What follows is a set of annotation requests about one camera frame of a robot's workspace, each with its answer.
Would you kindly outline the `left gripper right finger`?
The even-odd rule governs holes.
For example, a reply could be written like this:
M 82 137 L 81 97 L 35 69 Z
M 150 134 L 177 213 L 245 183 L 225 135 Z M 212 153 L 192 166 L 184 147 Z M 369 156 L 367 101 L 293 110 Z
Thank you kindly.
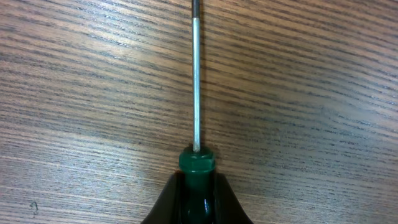
M 224 174 L 215 175 L 215 224 L 253 224 L 236 198 Z

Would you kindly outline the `green handled screwdriver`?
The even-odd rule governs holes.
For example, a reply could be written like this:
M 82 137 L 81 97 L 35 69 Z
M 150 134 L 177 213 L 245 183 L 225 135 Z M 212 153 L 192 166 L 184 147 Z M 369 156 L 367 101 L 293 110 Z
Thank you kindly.
M 201 29 L 200 0 L 192 0 L 192 90 L 193 141 L 180 155 L 179 166 L 185 174 L 182 200 L 183 223 L 213 223 L 211 174 L 214 154 L 201 145 Z

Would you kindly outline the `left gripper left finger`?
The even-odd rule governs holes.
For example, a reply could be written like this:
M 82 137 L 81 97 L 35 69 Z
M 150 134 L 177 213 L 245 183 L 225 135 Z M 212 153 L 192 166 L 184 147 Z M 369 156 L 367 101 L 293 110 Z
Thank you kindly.
M 172 174 L 157 201 L 141 224 L 181 224 L 181 199 L 183 174 Z

